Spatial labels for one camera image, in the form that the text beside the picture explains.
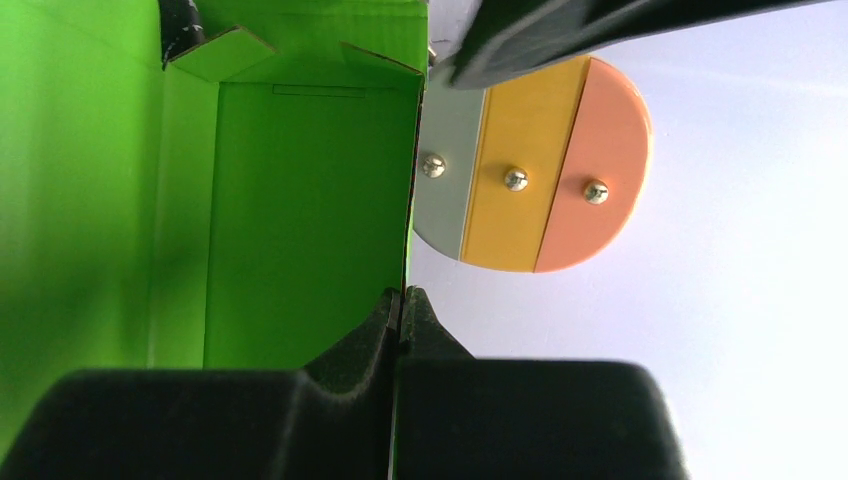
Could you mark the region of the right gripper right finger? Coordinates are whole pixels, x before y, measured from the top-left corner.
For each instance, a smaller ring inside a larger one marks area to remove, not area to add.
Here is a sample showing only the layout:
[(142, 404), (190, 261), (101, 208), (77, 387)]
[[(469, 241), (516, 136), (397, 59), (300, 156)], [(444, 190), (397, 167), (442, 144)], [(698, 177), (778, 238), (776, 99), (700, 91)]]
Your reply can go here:
[(396, 374), (399, 479), (685, 479), (658, 384), (636, 364), (478, 359), (408, 289)]

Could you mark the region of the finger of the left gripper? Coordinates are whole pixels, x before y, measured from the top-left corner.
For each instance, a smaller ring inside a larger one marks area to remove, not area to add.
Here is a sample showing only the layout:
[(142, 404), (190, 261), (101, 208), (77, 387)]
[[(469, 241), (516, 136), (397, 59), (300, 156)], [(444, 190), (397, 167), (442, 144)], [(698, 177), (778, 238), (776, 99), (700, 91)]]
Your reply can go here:
[(626, 41), (803, 7), (801, 1), (481, 1), (430, 78), (485, 90)]

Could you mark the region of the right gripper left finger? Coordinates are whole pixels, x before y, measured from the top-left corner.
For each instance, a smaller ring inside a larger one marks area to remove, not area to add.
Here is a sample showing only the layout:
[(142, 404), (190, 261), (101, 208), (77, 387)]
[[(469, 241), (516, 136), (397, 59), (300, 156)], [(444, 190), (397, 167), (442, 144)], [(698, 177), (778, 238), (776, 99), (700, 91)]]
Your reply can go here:
[(36, 404), (5, 479), (383, 479), (400, 293), (293, 370), (88, 369)]

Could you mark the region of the green paper box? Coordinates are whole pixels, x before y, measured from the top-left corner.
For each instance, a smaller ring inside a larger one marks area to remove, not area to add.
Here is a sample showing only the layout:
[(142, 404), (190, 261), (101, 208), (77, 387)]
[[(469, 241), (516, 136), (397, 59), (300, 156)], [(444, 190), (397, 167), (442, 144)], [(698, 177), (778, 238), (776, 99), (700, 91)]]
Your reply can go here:
[(406, 283), (421, 1), (1, 5), (1, 465), (88, 369), (293, 370)]

